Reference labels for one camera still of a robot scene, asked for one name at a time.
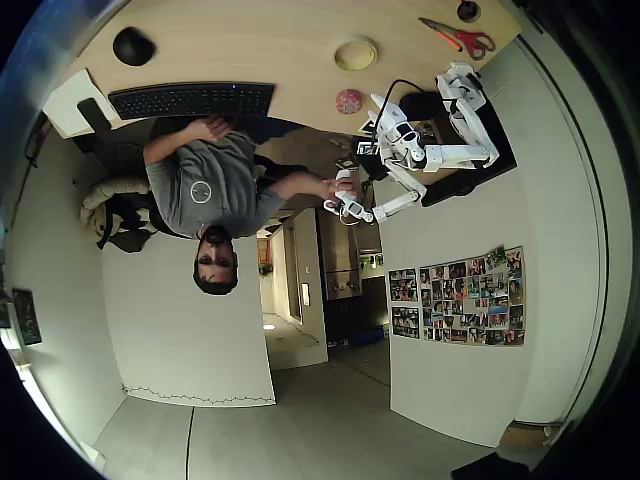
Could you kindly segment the person's left hand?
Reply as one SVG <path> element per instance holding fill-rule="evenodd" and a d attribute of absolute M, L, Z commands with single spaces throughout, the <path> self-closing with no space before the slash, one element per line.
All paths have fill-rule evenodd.
<path fill-rule="evenodd" d="M 197 138 L 216 142 L 229 135 L 235 127 L 235 121 L 227 117 L 207 117 L 198 120 Z"/>

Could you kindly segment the person's right hand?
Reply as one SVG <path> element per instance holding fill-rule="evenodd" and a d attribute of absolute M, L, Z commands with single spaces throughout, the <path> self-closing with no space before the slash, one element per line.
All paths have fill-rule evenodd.
<path fill-rule="evenodd" d="M 347 195 L 356 196 L 353 181 L 351 178 L 326 179 L 321 181 L 318 196 L 323 200 L 331 200 L 338 202 L 337 194 L 345 193 Z"/>

